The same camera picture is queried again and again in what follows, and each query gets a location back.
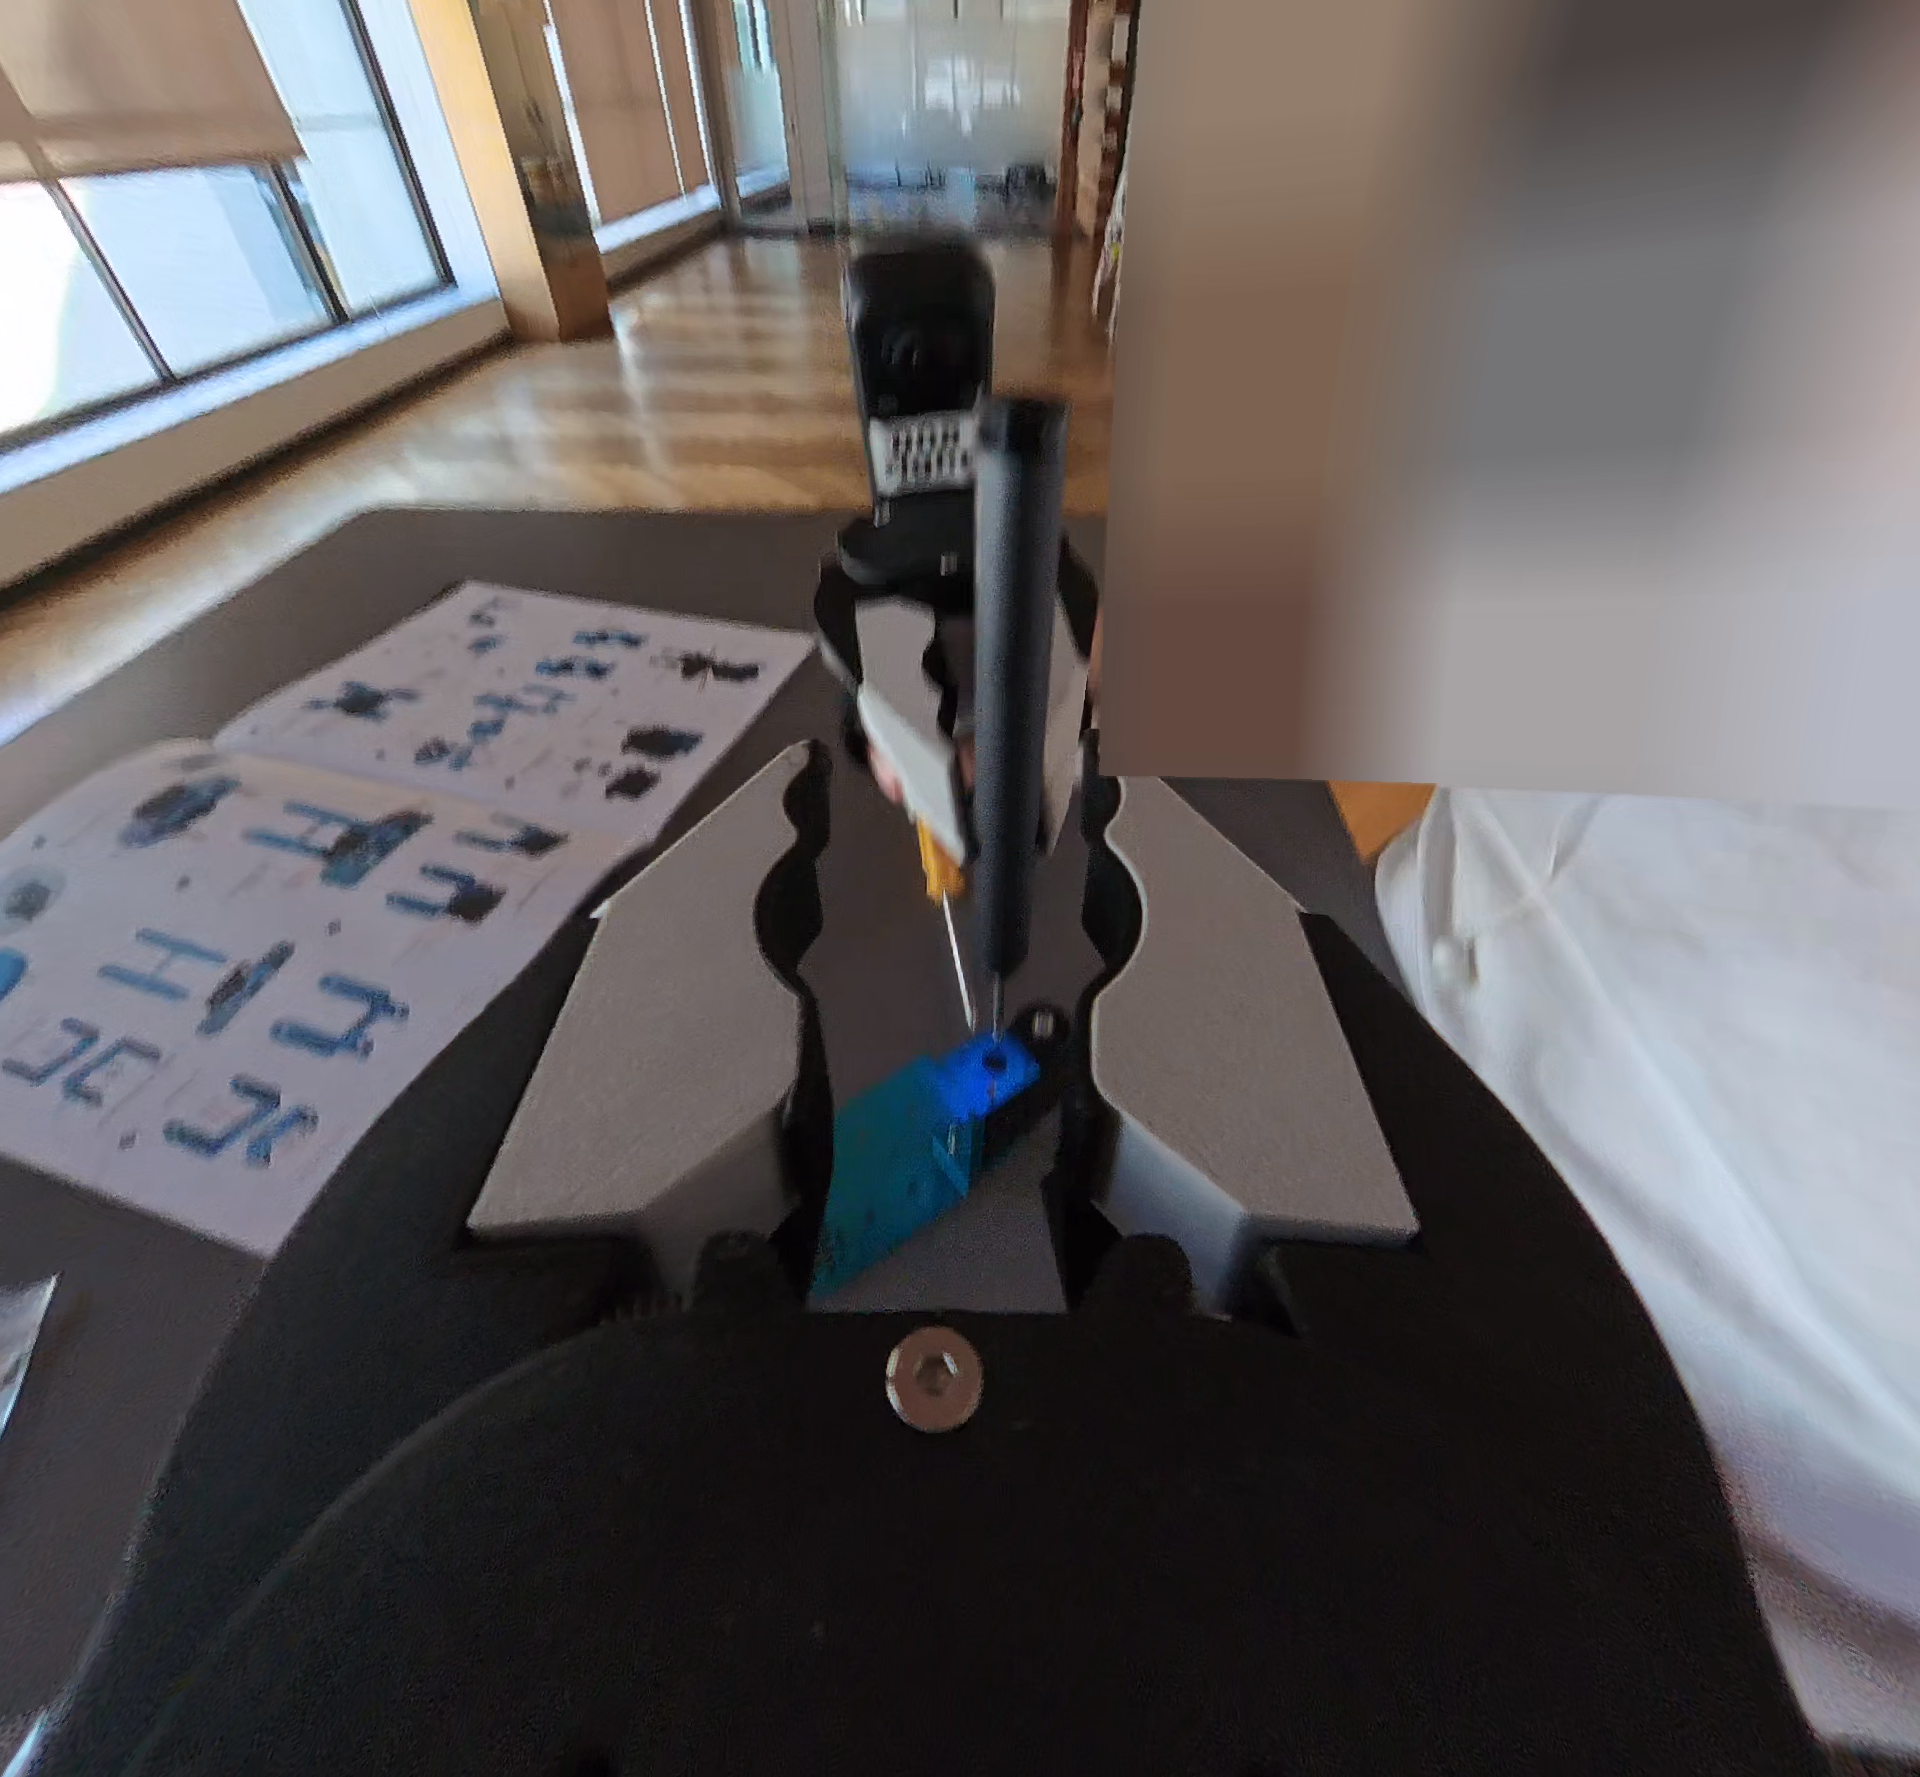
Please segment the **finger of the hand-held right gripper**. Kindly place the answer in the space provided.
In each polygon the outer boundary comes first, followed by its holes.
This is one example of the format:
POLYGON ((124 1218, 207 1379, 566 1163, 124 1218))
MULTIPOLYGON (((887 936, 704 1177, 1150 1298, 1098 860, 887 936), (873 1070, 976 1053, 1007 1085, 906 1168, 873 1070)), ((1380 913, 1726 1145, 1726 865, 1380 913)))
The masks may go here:
POLYGON ((1062 838, 1069 826, 1069 805, 1080 780, 1098 631, 1100 595, 1096 575, 1072 545, 1060 545, 1045 701, 1039 841, 1059 841, 1062 838))
POLYGON ((967 741, 954 731, 958 713, 943 710, 943 687, 928 671, 937 653, 935 614, 903 598, 863 600, 854 608, 860 681, 854 708, 879 764, 904 814, 950 862, 973 862, 967 741))

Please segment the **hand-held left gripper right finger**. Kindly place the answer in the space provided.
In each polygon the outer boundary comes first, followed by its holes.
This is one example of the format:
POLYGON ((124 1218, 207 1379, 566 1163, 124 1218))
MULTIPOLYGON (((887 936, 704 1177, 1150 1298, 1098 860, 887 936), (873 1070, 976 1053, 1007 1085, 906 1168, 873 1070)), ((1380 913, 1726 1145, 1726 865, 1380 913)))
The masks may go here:
POLYGON ((1091 1207, 1178 1243, 1220 1316, 1271 1244, 1417 1236, 1298 901, 1161 780, 1114 782, 1089 871, 1122 930, 1087 1006, 1091 1207))

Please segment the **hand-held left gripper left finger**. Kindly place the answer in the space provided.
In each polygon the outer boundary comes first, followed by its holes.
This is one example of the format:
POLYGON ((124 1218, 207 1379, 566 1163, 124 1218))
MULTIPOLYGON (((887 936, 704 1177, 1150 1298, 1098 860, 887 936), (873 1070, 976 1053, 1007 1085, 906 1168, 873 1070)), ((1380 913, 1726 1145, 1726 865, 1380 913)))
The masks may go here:
POLYGON ((812 1280, 833 1163, 819 1002, 830 752, 802 740, 629 880, 468 1212, 475 1238, 617 1236, 692 1283, 713 1236, 812 1280))

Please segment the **black electric screwdriver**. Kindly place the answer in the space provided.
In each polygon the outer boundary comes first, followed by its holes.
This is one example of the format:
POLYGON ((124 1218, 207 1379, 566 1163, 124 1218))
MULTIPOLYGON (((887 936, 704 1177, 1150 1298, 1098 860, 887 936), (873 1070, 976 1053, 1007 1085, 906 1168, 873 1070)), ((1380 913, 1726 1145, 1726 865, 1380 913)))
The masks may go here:
POLYGON ((990 397, 973 501, 973 911, 1004 1033, 1006 985, 1029 950, 1042 850, 1045 731, 1059 605, 1069 403, 990 397))

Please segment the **blue metal bracket with servo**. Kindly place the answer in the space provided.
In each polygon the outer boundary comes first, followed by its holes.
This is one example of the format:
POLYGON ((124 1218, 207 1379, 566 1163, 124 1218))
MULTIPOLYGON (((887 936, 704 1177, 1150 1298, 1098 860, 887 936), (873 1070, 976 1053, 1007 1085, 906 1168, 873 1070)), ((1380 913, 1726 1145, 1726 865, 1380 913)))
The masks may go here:
POLYGON ((810 1298, 831 1301, 967 1202, 1056 1107, 1072 1022, 1037 1002, 1006 1029, 923 1055, 833 1120, 810 1298))

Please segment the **dark grey desk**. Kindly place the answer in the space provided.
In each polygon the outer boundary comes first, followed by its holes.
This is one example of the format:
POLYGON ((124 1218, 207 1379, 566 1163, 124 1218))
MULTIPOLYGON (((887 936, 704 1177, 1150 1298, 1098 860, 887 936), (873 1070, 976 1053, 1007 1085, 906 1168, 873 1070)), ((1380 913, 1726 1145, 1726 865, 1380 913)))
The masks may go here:
MULTIPOLYGON (((209 738, 464 580, 812 631, 838 524, 376 512, 5 744, 5 829, 209 738)), ((308 1526, 470 1388, 642 1314, 637 1248, 470 1244, 464 1215, 590 925, 435 1060, 270 1264, 5 1163, 5 1283, 57 1277, 5 1436, 5 1748, 121 1774, 308 1526)))

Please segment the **glass partition door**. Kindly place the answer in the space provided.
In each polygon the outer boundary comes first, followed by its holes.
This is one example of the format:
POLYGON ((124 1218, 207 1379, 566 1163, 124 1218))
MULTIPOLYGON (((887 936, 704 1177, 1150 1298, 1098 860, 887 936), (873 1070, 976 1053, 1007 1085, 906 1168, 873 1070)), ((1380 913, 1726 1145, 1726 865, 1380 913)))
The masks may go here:
POLYGON ((1055 235, 1071 0, 816 0, 842 232, 1055 235))

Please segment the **open instruction booklet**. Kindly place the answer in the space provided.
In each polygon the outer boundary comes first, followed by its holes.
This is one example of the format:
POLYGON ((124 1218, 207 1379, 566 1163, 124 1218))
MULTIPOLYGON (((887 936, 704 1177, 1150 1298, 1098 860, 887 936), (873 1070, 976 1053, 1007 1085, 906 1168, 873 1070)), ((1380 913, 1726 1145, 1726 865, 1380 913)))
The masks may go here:
POLYGON ((5 1162, 256 1258, 796 674, 464 583, 217 738, 5 773, 5 1162))

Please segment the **clear bag of nuts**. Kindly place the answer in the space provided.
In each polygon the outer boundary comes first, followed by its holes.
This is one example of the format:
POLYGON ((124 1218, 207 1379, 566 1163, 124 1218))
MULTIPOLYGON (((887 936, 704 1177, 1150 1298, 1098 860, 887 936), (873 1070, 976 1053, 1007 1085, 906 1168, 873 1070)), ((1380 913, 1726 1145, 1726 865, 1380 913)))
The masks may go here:
POLYGON ((41 1342, 48 1313, 59 1292, 59 1277, 3 1287, 3 1395, 0 1430, 7 1436, 19 1404, 34 1352, 41 1342))

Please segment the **large window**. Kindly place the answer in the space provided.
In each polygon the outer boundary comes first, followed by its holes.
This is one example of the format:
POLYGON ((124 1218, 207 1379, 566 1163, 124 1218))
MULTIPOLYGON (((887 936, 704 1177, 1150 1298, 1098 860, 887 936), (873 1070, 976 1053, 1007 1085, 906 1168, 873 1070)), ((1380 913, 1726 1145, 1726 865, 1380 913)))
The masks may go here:
POLYGON ((3 181, 5 453, 147 434, 493 282, 410 0, 238 0, 302 138, 264 164, 3 181))

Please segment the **beige roller blind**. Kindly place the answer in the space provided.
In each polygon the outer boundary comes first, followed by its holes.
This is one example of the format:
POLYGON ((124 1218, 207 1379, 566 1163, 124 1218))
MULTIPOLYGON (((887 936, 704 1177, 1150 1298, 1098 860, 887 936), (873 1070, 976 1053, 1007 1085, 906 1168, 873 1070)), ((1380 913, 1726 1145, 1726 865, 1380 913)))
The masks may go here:
POLYGON ((3 0, 3 181, 302 155, 238 0, 3 0))

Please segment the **yellow handled screwdriver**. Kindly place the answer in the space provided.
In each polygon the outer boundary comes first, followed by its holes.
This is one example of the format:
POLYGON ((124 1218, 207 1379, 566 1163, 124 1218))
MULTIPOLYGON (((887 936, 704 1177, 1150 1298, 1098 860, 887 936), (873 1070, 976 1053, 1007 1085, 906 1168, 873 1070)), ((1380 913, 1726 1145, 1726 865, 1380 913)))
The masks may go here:
POLYGON ((979 1012, 973 995, 973 976, 967 953, 963 949, 958 920, 958 903, 967 895, 967 874, 964 869, 947 854, 947 848, 940 841, 928 819, 915 818, 915 838, 925 896, 943 922, 958 1003, 969 1036, 975 1036, 979 1029, 979 1012))

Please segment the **white wired earbud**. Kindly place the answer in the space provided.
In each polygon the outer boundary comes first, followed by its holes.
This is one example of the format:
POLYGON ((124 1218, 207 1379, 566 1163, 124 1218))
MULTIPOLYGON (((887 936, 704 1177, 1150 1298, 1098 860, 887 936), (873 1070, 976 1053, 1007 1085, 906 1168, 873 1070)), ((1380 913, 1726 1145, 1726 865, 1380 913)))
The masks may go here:
POLYGON ((1557 872, 1553 856, 1534 862, 1460 844, 1424 854, 1418 896, 1432 985, 1477 985, 1482 950, 1542 910, 1557 872))

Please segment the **wooden wall shelf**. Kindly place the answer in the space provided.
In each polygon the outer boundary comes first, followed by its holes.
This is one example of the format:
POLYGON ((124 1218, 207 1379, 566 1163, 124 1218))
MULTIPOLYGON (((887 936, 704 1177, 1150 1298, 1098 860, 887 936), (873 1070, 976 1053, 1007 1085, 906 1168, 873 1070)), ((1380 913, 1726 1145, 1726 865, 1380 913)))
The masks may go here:
POLYGON ((1102 91, 1106 109, 1102 113, 1096 191, 1098 251, 1091 280, 1091 313, 1107 343, 1114 340, 1122 286, 1125 170, 1135 117, 1139 14, 1141 0, 1114 0, 1114 25, 1107 38, 1107 79, 1102 91))

